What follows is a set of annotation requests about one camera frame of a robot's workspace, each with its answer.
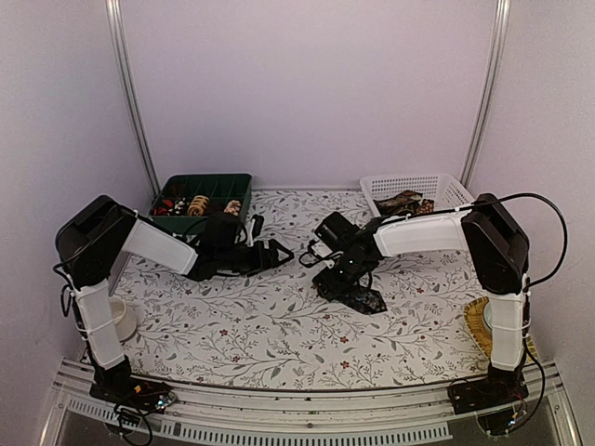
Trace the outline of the dark floral necktie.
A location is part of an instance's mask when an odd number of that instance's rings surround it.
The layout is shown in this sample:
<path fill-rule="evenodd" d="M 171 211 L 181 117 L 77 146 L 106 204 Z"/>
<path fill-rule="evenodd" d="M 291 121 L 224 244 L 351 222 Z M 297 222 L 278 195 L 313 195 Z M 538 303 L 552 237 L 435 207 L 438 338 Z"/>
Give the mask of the dark floral necktie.
<path fill-rule="evenodd" d="M 361 285 L 351 285 L 339 291 L 319 287 L 318 295 L 329 302 L 338 302 L 363 315 L 374 315 L 387 310 L 379 291 Z"/>

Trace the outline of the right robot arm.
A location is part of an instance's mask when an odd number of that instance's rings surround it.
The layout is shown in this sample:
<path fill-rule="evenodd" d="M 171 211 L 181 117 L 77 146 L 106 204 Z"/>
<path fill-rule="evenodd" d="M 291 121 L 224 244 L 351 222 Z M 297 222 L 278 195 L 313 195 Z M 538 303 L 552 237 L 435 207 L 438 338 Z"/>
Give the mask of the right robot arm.
<path fill-rule="evenodd" d="M 339 212 L 315 229 L 307 247 L 314 265 L 325 265 L 312 283 L 318 296 L 362 314 L 385 311 L 381 293 L 362 285 L 379 263 L 409 253 L 463 251 L 470 255 L 492 314 L 492 351 L 481 397 L 499 405 L 522 381 L 530 326 L 530 242 L 504 207 L 505 198 L 485 193 L 469 204 L 425 215 L 380 216 L 365 226 Z"/>

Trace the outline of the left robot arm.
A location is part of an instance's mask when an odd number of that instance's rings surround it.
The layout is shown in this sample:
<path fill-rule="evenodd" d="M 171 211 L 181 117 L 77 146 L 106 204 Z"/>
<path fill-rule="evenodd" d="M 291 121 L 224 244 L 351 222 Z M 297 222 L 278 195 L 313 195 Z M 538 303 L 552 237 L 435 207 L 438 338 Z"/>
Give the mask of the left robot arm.
<path fill-rule="evenodd" d="M 71 293 L 95 382 L 119 403 L 129 403 L 139 393 L 110 303 L 132 257 L 195 282 L 251 277 L 295 257 L 274 239 L 259 240 L 257 227 L 229 213 L 208 217 L 198 234 L 176 234 L 107 195 L 71 218 L 58 231 L 55 246 L 59 263 L 53 270 Z"/>

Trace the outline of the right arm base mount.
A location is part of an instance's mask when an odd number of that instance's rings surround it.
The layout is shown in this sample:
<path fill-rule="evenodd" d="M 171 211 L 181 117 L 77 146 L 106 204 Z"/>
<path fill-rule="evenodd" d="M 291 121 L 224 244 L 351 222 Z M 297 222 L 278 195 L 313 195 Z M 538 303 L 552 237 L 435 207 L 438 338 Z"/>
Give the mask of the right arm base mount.
<path fill-rule="evenodd" d="M 506 405 L 501 411 L 481 415 L 478 418 L 480 428 L 492 437 L 509 434 L 519 422 L 525 407 L 524 399 L 529 392 L 524 383 L 522 369 L 504 371 L 492 364 L 488 366 L 487 376 L 482 379 L 458 379 L 452 382 L 447 395 L 455 414 L 473 413 L 497 406 Z"/>

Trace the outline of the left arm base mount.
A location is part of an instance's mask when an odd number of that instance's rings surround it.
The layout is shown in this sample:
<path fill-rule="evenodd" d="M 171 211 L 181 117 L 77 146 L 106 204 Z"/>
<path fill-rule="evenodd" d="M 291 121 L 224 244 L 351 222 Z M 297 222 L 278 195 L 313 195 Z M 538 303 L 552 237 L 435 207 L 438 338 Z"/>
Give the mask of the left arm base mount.
<path fill-rule="evenodd" d="M 149 417 L 163 414 L 178 401 L 173 388 L 165 382 L 134 377 L 111 386 L 93 383 L 89 395 L 96 400 L 113 404 L 115 422 L 123 437 L 131 435 L 137 429 L 151 436 L 153 428 Z"/>

